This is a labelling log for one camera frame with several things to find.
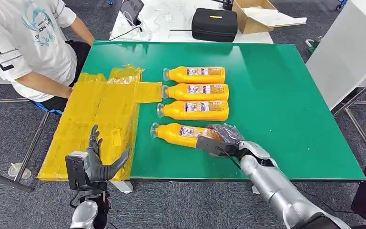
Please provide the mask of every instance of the gray carpet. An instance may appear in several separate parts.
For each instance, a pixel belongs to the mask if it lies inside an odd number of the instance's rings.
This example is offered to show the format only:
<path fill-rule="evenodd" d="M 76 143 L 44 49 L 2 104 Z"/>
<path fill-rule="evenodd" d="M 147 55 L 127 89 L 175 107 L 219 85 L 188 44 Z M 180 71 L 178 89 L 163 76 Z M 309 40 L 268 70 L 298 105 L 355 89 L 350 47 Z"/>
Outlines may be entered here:
<path fill-rule="evenodd" d="M 97 39 L 106 40 L 116 18 L 117 5 L 107 6 L 107 0 L 65 0 L 87 24 Z M 325 34 L 338 12 L 336 0 L 273 0 L 282 12 L 291 16 L 308 17 L 308 24 L 279 28 L 271 32 L 275 43 L 294 43 L 306 61 L 304 41 Z M 67 38 L 76 39 L 65 31 Z M 19 97 L 10 85 L 0 85 L 0 98 Z M 366 128 L 366 106 L 353 112 Z M 42 119 L 43 112 L 32 104 L 0 104 L 0 174 L 7 175 L 10 162 L 19 162 Z M 58 124 L 58 116 L 50 115 L 28 168 L 36 175 L 50 146 Z M 345 114 L 337 118 L 350 147 L 362 168 L 366 166 L 366 145 Z M 42 182 L 31 178 L 24 182 L 36 187 L 25 194 L 0 185 L 0 229 L 69 227 L 73 209 L 68 202 L 73 195 L 66 182 Z M 302 183 L 297 184 L 318 195 L 334 209 L 350 210 L 357 184 Z M 110 185 L 114 208 L 111 221 L 119 229 L 280 229 L 276 215 L 260 196 L 254 195 L 244 183 L 179 183 L 153 182 L 134 184 L 134 192 L 122 194 Z M 327 209 L 314 197 L 314 203 Z M 335 214 L 350 225 L 364 223 L 352 214 Z"/>

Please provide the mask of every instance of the green tabletop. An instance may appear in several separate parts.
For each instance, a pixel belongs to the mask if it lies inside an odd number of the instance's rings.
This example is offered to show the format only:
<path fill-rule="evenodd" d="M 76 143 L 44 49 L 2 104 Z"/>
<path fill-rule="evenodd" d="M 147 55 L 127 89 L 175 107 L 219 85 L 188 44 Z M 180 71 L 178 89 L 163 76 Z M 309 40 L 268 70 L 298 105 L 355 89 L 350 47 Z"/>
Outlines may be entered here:
<path fill-rule="evenodd" d="M 162 81 L 163 68 L 223 66 L 230 92 L 226 123 L 267 150 L 289 179 L 365 179 L 294 45 L 95 42 L 83 72 L 108 77 L 111 68 L 126 64 L 144 68 L 142 80 L 148 82 Z M 151 139 L 154 122 L 212 123 L 158 118 L 156 104 L 141 104 L 131 178 L 246 178 L 228 158 Z"/>

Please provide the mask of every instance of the black bag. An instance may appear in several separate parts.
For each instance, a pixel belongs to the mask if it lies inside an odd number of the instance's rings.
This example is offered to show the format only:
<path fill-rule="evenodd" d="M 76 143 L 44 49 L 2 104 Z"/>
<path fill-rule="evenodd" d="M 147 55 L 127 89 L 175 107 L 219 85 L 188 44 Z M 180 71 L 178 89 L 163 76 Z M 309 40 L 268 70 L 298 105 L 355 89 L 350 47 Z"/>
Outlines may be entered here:
<path fill-rule="evenodd" d="M 238 32 L 236 12 L 198 8 L 193 16 L 194 39 L 214 42 L 233 42 Z"/>

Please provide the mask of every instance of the white cabinet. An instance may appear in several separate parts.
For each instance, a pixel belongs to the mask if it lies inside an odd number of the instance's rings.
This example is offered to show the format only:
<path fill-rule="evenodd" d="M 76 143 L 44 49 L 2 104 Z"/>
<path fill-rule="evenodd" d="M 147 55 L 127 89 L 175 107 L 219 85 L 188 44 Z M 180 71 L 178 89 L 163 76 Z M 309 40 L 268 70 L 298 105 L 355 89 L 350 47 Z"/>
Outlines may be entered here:
<path fill-rule="evenodd" d="M 329 109 L 366 86 L 366 0 L 349 0 L 306 63 Z"/>

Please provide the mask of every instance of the yellow bottle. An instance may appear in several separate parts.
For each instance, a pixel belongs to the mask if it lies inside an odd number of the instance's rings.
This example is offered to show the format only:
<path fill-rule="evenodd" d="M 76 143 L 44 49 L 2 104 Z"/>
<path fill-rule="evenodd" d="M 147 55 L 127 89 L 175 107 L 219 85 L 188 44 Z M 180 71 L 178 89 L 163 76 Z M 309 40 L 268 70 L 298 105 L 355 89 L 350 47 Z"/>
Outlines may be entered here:
<path fill-rule="evenodd" d="M 198 100 L 228 100 L 229 89 L 226 84 L 185 84 L 163 86 L 163 98 L 173 98 L 182 101 Z"/>
<path fill-rule="evenodd" d="M 177 123 L 170 123 L 168 125 L 154 123 L 151 126 L 150 134 L 152 138 L 162 138 L 170 144 L 193 148 L 196 147 L 197 137 L 199 135 L 221 140 L 218 133 L 213 129 L 186 126 Z"/>
<path fill-rule="evenodd" d="M 178 83 L 224 83 L 224 67 L 177 67 L 163 70 L 165 81 L 173 80 Z"/>
<path fill-rule="evenodd" d="M 225 121 L 229 108 L 226 101 L 175 101 L 168 105 L 158 104 L 158 117 L 176 120 Z"/>

